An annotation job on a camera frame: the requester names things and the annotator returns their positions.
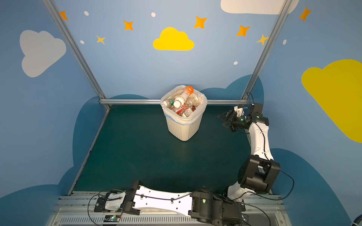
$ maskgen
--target dark green floor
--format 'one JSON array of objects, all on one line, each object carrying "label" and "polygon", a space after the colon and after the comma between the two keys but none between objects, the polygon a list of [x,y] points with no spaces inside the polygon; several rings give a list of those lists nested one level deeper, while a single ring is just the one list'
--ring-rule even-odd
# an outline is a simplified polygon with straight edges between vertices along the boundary
[{"label": "dark green floor", "polygon": [[74,191],[126,189],[135,179],[169,192],[223,191],[250,155],[246,135],[230,132],[217,118],[231,109],[208,106],[198,132],[180,141],[159,105],[113,105]]}]

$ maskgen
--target bottle cap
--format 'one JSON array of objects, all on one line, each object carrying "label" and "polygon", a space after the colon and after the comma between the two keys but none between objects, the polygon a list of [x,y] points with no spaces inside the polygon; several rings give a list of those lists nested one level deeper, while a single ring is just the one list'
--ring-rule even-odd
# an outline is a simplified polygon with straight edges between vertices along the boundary
[{"label": "bottle cap", "polygon": [[178,107],[181,106],[181,102],[180,102],[180,101],[175,101],[175,102],[173,103],[173,105],[175,106],[175,108],[178,108]]}]

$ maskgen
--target yellow star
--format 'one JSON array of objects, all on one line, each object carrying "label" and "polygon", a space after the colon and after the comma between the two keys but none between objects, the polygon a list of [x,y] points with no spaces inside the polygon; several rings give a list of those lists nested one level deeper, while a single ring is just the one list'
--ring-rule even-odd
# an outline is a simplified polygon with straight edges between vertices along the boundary
[{"label": "yellow star", "polygon": [[104,45],[103,39],[105,39],[105,38],[100,38],[100,37],[98,37],[98,35],[97,35],[97,38],[98,38],[98,41],[97,41],[97,42],[101,42],[101,43],[103,43],[103,45]]},{"label": "yellow star", "polygon": [[304,21],[306,21],[306,18],[307,18],[307,16],[308,16],[308,14],[310,14],[312,11],[309,11],[308,9],[307,9],[307,7],[305,8],[305,10],[304,10],[304,12],[303,12],[303,14],[299,17],[300,19],[303,19],[303,22]]},{"label": "yellow star", "polygon": [[262,36],[261,39],[259,41],[257,41],[256,43],[261,42],[264,45],[265,40],[267,40],[269,37],[264,37],[264,34],[262,34],[261,36]]},{"label": "yellow star", "polygon": [[64,20],[68,20],[68,18],[66,17],[66,12],[60,12],[61,16],[63,17]]},{"label": "yellow star", "polygon": [[125,23],[125,25],[126,25],[126,27],[125,27],[125,30],[131,30],[131,31],[133,31],[133,28],[132,28],[132,24],[133,24],[133,22],[126,22],[126,21],[123,21],[124,23]]},{"label": "yellow star", "polygon": [[205,20],[206,20],[207,18],[204,18],[204,19],[200,19],[200,18],[198,18],[198,17],[196,17],[196,24],[195,24],[195,26],[194,26],[194,28],[197,28],[197,27],[200,27],[200,28],[204,28],[204,23],[205,23]]},{"label": "yellow star", "polygon": [[247,35],[247,31],[250,27],[243,27],[243,26],[240,26],[240,31],[239,33],[236,35],[236,36],[239,36],[239,35],[242,35],[245,37],[245,35]]}]

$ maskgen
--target metal rod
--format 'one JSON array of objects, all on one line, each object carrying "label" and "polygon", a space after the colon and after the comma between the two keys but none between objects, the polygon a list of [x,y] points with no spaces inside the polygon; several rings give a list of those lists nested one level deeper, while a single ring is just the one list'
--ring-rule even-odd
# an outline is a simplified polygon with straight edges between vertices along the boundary
[{"label": "metal rod", "polygon": [[273,28],[271,29],[269,38],[266,40],[266,44],[263,48],[263,51],[261,52],[258,63],[256,64],[255,69],[249,79],[249,82],[248,82],[247,86],[245,87],[245,90],[241,97],[242,99],[247,99],[248,98],[247,93],[251,92],[251,89],[253,89],[256,79],[258,78],[258,76],[261,72],[261,69],[263,68],[263,65],[264,65],[266,59],[268,58],[268,55],[273,47],[273,44],[274,44],[275,40],[277,39],[280,30],[282,29],[285,19],[288,16],[289,7],[290,7],[292,1],[293,0],[284,1],[283,6],[279,12],[279,15],[278,15],[277,19],[275,20]]},{"label": "metal rod", "polygon": [[[159,105],[160,99],[101,99],[101,104],[109,105]],[[247,100],[207,100],[208,105],[244,105]]]},{"label": "metal rod", "polygon": [[83,163],[82,163],[82,165],[80,166],[80,169],[78,170],[77,176],[75,177],[75,179],[74,179],[74,181],[73,181],[73,184],[72,184],[72,186],[70,187],[70,189],[69,189],[69,191],[68,191],[68,195],[71,195],[72,192],[73,192],[73,189],[74,189],[74,187],[75,187],[75,184],[77,183],[78,178],[79,178],[80,174],[81,174],[82,171],[83,171],[84,165],[85,165],[85,163],[86,163],[87,160],[88,160],[89,154],[90,154],[90,152],[92,151],[94,144],[96,143],[96,140],[97,140],[97,138],[98,138],[99,132],[101,131],[101,129],[102,129],[102,127],[103,127],[103,124],[104,124],[104,122],[105,122],[106,119],[107,119],[108,113],[109,113],[109,110],[106,111],[106,114],[105,114],[104,117],[103,117],[103,120],[102,120],[102,122],[101,122],[101,125],[99,126],[99,128],[98,128],[98,130],[97,130],[96,136],[94,137],[93,142],[92,142],[92,144],[90,145],[90,148],[89,148],[89,150],[88,150],[88,152],[87,152],[87,155],[85,156],[85,158],[84,158],[84,160],[83,160]]},{"label": "metal rod", "polygon": [[[80,66],[82,67],[85,75],[88,77],[90,83],[92,84],[94,90],[98,94],[99,98],[105,99],[106,96],[103,93],[96,77],[94,76],[91,68],[89,67],[87,61],[85,60],[83,54],[81,53],[77,42],[75,41],[72,33],[70,32],[67,24],[65,23],[64,19],[61,17],[59,13],[59,9],[56,6],[55,2],[53,0],[43,0],[43,3],[45,4],[46,8],[48,9],[50,15],[54,19],[56,25],[58,26],[60,32],[63,34],[65,40],[67,41],[70,49],[73,51],[75,57],[77,58]],[[105,105],[107,110],[110,109],[109,105]]]}]

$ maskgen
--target trash can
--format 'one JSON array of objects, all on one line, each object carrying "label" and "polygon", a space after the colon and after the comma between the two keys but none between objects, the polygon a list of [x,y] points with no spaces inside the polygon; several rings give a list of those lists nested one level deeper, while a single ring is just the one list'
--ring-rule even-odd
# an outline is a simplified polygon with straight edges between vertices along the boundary
[{"label": "trash can", "polygon": [[161,98],[160,105],[163,113],[166,117],[167,127],[170,133],[182,141],[189,140],[199,129],[202,114],[204,113],[207,105],[206,96],[199,91],[194,89],[194,94],[198,96],[200,105],[189,117],[182,117],[167,108],[163,101],[169,99],[171,96],[180,94],[184,89],[185,85],[177,86],[169,93]]}]

